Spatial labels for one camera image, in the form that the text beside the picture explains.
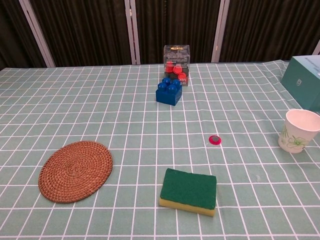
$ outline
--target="paper cup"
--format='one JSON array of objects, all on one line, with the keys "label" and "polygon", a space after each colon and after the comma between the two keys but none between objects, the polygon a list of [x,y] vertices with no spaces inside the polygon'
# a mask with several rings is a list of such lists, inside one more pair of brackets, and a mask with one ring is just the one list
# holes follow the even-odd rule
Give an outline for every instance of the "paper cup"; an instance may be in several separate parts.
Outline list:
[{"label": "paper cup", "polygon": [[292,154],[300,153],[320,132],[320,116],[304,109],[291,109],[285,115],[279,146]]}]

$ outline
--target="red magnet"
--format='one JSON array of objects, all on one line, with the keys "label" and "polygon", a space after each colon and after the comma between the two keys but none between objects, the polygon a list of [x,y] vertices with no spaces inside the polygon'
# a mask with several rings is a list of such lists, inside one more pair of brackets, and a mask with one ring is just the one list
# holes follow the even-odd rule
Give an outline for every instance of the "red magnet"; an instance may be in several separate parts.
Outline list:
[{"label": "red magnet", "polygon": [[177,65],[175,65],[174,66],[174,68],[173,68],[173,72],[175,73],[175,74],[180,74],[180,73],[182,73],[182,67],[181,67],[181,65],[180,64],[177,64]]},{"label": "red magnet", "polygon": [[187,80],[187,75],[182,72],[179,74],[178,79],[180,80],[180,82],[185,82]]},{"label": "red magnet", "polygon": [[172,73],[174,70],[174,63],[172,61],[168,61],[165,65],[165,72]]},{"label": "red magnet", "polygon": [[209,142],[213,145],[219,145],[221,143],[221,138],[217,135],[212,135],[209,137]]}]

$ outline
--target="blue toy block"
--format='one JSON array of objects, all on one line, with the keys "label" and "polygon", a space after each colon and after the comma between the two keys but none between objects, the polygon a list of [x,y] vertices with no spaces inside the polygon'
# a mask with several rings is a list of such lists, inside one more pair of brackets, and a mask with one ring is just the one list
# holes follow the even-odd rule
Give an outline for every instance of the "blue toy block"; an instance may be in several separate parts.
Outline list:
[{"label": "blue toy block", "polygon": [[173,81],[166,77],[158,84],[155,91],[156,101],[163,104],[175,106],[182,96],[182,85],[178,79]]}]

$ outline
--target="black curtain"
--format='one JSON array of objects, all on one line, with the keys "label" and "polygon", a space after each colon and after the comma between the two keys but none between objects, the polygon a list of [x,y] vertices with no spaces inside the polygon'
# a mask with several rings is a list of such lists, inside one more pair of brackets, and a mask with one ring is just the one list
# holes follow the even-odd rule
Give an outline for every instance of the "black curtain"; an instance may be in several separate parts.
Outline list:
[{"label": "black curtain", "polygon": [[30,0],[57,67],[131,64],[123,0]]},{"label": "black curtain", "polygon": [[46,63],[19,0],[1,0],[0,70],[43,67]]},{"label": "black curtain", "polygon": [[231,0],[220,62],[290,60],[320,39],[320,0]]},{"label": "black curtain", "polygon": [[220,0],[136,0],[140,62],[163,63],[165,45],[190,45],[190,62],[211,62]]}]

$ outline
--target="green scouring pad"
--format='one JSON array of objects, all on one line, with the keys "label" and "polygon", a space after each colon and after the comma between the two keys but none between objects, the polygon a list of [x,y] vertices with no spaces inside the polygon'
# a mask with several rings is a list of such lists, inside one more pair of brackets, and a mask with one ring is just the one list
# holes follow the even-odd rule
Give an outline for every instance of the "green scouring pad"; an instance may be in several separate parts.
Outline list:
[{"label": "green scouring pad", "polygon": [[213,216],[216,208],[217,178],[168,168],[159,205]]}]

